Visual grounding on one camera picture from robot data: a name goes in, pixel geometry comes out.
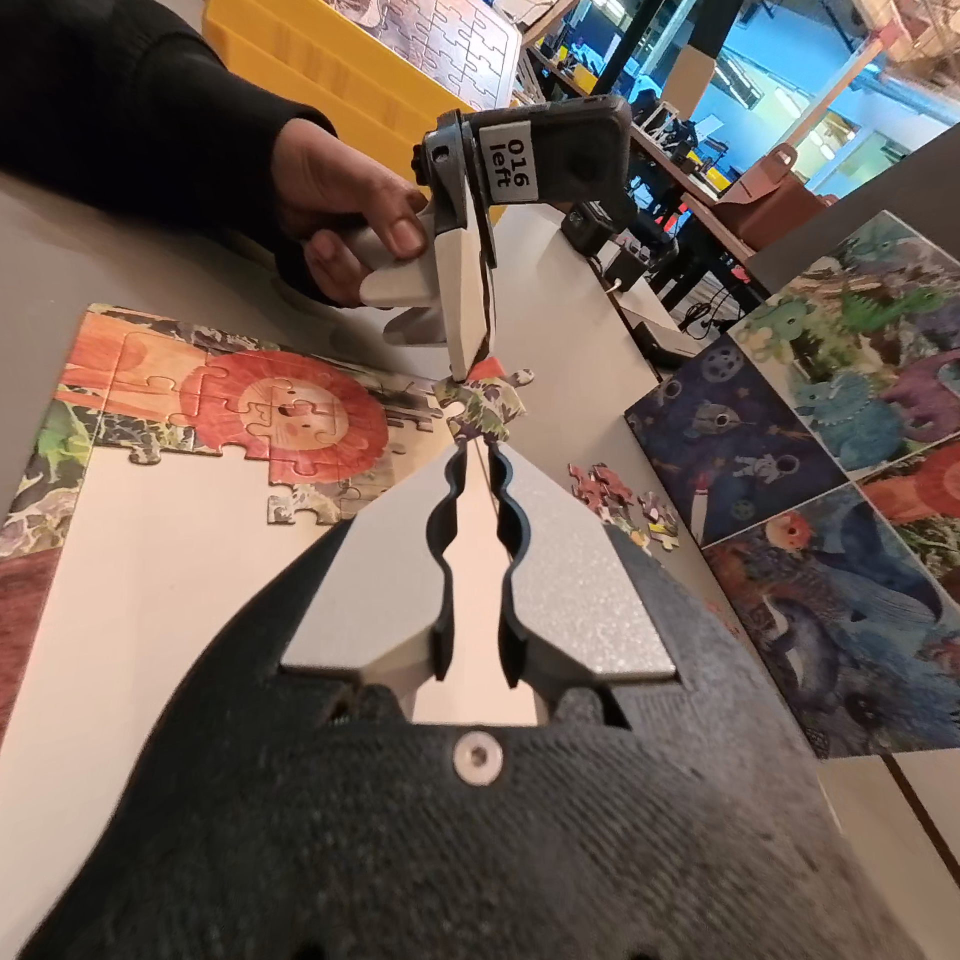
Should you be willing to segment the lion jigsaw puzzle board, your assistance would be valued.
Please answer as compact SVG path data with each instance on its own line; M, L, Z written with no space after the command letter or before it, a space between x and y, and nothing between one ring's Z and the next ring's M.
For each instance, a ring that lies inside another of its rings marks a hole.
M2 735L36 645L120 717L306 546L451 446L431 379L90 304L2 522Z

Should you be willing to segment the black partition panel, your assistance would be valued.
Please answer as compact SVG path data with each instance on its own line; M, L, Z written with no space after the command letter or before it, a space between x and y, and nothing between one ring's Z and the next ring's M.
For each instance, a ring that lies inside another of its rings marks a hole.
M882 211L959 258L958 125L756 253L746 269L777 293Z

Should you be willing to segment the yellow plastic bin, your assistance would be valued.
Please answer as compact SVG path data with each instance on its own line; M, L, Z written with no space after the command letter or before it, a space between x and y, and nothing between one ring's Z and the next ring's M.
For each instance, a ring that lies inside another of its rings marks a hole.
M201 33L233 73L324 114L349 146L414 183L412 152L474 110L324 1L209 1Z

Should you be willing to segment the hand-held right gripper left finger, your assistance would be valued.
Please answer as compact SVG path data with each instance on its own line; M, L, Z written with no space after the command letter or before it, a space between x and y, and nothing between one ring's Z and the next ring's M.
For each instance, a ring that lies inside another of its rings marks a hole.
M452 661L457 500L468 453L456 444L360 511L284 651L281 666L350 683L443 680Z

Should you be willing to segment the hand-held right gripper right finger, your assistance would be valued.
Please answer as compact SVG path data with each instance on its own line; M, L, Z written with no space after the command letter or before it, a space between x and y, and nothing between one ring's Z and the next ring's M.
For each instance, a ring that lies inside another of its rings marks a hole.
M507 443L488 449L503 575L498 655L511 688L671 683L677 667L612 534Z

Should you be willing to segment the person's left hand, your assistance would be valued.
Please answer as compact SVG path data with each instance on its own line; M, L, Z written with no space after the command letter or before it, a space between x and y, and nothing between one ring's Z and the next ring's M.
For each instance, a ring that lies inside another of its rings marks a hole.
M336 306L360 306L370 272L345 240L353 230L346 219L363 218L394 259L417 258L426 248L418 218L424 195L307 119L282 127L270 174L282 231L298 243L311 280Z

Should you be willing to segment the black pole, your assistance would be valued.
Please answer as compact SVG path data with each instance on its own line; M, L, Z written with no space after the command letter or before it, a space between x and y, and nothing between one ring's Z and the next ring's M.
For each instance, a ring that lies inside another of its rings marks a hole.
M637 2L630 21L592 88L610 93L634 59L640 75L651 76L673 46L678 54L669 63L665 85L679 106L682 96L695 106L714 77L714 67L741 10L742 1L678 1L655 32L665 2Z

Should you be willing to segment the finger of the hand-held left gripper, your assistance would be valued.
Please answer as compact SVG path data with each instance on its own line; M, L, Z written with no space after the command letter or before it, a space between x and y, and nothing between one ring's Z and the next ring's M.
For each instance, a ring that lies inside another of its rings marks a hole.
M496 244L489 223L478 224L480 241L479 261L482 269L483 307L486 332L478 351L479 358L493 356L496 346L498 314L495 274L498 266Z
M437 233L440 312L453 378L469 375L489 339L488 262L470 186L463 187L466 226Z

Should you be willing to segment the pile of puzzle pieces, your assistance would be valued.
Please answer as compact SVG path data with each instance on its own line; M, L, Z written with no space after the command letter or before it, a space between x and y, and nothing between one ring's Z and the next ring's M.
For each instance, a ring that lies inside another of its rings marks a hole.
M635 493L603 462L588 468L569 463L567 473L574 498L646 554L651 545L666 553L680 548L680 524L665 498L653 491Z

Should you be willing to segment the green leafy puzzle piece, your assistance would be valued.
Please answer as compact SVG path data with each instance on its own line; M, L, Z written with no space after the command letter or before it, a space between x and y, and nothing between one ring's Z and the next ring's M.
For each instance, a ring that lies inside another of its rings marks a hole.
M436 381L433 394L441 409L462 404L462 411L446 421L454 443L506 442L512 421L525 414L519 390L534 378L527 367L507 373L500 361L490 356L476 363L463 381L451 376Z

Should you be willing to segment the orange patterned assembled puzzle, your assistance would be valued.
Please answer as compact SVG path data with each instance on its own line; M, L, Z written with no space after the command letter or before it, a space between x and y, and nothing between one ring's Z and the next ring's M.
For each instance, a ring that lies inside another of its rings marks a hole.
M329 1L474 111L510 105L522 32L491 2Z

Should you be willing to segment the colourful animal puzzle box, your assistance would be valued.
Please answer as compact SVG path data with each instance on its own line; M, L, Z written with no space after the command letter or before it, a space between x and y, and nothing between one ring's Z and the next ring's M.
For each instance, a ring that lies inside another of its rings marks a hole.
M959 745L958 295L880 211L624 413L823 760Z

